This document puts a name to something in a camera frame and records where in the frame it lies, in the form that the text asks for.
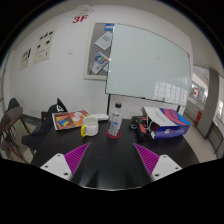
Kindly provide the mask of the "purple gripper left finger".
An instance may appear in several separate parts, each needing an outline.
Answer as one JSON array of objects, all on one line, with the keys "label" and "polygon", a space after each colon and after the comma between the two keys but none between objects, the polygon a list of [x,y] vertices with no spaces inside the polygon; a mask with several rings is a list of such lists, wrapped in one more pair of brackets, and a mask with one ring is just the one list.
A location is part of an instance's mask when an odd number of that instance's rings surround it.
[{"label": "purple gripper left finger", "polygon": [[71,150],[65,155],[57,153],[42,165],[41,169],[70,181],[73,174],[78,169],[88,147],[89,143],[86,143]]}]

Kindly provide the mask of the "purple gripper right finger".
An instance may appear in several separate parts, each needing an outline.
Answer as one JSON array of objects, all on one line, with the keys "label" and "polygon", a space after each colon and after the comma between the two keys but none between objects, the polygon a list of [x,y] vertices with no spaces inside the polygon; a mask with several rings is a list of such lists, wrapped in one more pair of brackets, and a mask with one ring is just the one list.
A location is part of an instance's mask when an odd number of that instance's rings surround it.
[{"label": "purple gripper right finger", "polygon": [[136,143],[134,143],[134,147],[152,181],[157,181],[181,170],[181,167],[166,154],[158,155]]}]

